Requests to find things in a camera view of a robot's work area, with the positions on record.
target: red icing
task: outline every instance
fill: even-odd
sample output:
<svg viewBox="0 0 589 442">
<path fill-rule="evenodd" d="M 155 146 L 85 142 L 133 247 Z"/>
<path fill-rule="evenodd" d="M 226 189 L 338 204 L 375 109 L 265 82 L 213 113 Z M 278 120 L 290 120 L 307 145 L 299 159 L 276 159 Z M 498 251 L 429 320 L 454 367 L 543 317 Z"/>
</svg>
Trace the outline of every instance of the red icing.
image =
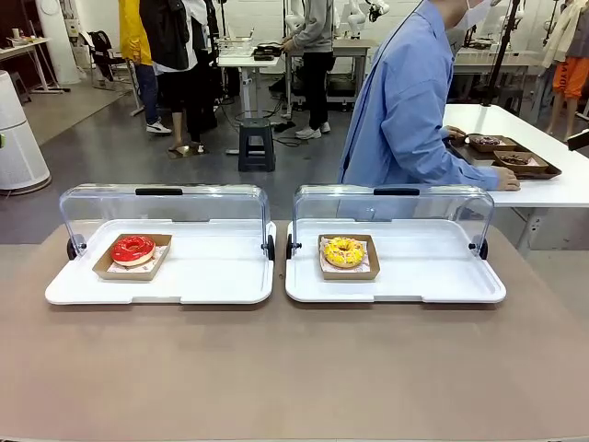
<svg viewBox="0 0 589 442">
<path fill-rule="evenodd" d="M 136 261 L 153 251 L 155 242 L 148 237 L 134 235 L 123 238 L 114 245 L 110 257 L 117 262 Z"/>
</svg>

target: white tray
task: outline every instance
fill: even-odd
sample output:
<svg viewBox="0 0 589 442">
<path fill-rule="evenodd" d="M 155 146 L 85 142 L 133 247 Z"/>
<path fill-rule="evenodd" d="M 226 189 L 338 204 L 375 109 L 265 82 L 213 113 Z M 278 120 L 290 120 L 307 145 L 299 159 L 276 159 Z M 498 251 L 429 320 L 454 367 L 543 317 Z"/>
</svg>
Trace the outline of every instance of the white tray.
<svg viewBox="0 0 589 442">
<path fill-rule="evenodd" d="M 293 232 L 293 223 L 288 233 Z M 374 281 L 325 281 L 318 260 L 318 235 L 371 235 L 380 262 Z M 496 303 L 505 286 L 489 264 L 468 249 L 462 227 L 447 220 L 300 219 L 297 242 L 286 262 L 286 292 L 300 302 L 412 301 Z"/>
<path fill-rule="evenodd" d="M 104 281 L 92 267 L 121 233 L 172 235 L 152 281 Z M 276 226 L 267 233 L 276 238 Z M 274 262 L 261 249 L 259 220 L 115 220 L 68 262 L 45 291 L 52 304 L 254 304 L 270 295 Z"/>
</svg>

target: white shirt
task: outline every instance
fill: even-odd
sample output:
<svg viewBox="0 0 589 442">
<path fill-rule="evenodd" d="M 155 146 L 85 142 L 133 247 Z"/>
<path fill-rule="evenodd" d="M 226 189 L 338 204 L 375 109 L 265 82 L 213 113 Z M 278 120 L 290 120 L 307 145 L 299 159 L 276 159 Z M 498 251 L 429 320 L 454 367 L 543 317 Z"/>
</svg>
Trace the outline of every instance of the white shirt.
<svg viewBox="0 0 589 442">
<path fill-rule="evenodd" d="M 190 71 L 197 64 L 196 52 L 192 47 L 192 18 L 196 19 L 201 25 L 206 26 L 206 4 L 204 0 L 182 0 L 184 8 L 186 9 L 186 25 L 190 37 L 186 43 L 186 52 L 188 54 L 188 67 L 186 69 L 174 69 L 154 62 L 154 72 L 157 76 L 167 72 L 185 72 Z"/>
</svg>

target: white face mask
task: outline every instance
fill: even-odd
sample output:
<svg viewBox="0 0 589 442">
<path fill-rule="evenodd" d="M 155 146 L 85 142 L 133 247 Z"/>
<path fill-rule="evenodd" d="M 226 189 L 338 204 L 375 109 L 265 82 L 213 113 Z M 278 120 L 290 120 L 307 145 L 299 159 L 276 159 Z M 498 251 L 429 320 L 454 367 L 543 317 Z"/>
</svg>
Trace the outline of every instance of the white face mask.
<svg viewBox="0 0 589 442">
<path fill-rule="evenodd" d="M 469 30 L 477 23 L 484 20 L 491 9 L 491 0 L 483 0 L 475 7 L 470 7 L 470 3 L 467 0 L 467 6 L 468 10 L 455 26 L 456 29 Z"/>
</svg>

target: clear plastic cover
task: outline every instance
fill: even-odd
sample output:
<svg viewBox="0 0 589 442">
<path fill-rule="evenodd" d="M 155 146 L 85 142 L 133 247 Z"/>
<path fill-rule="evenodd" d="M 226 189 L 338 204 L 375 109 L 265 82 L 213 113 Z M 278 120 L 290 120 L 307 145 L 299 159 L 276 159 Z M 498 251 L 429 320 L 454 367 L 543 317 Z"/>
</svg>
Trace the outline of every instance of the clear plastic cover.
<svg viewBox="0 0 589 442">
<path fill-rule="evenodd" d="M 60 199 L 60 208 L 75 253 L 85 253 L 88 242 L 111 222 L 131 221 L 142 225 L 154 222 L 202 223 L 239 221 L 234 230 L 256 229 L 260 232 L 260 253 L 267 253 L 266 228 L 270 209 L 266 193 L 255 186 L 166 186 L 103 185 L 77 186 Z"/>
<path fill-rule="evenodd" d="M 436 229 L 444 226 L 440 221 L 445 220 L 455 231 L 464 232 L 459 237 L 464 239 L 465 248 L 479 253 L 493 210 L 491 196 L 472 186 L 302 186 L 294 197 L 292 254 L 305 246 L 301 244 L 305 228 L 312 224 L 316 231 L 318 223 L 325 222 L 324 233 L 331 233 L 330 220 L 380 223 L 380 227 L 382 223 L 391 223 L 391 228 L 405 228 L 407 221 L 412 220 L 416 222 L 410 223 L 411 234 L 423 232 L 422 239 L 431 241 L 435 241 Z M 437 222 L 424 223 L 424 220 Z"/>
</svg>

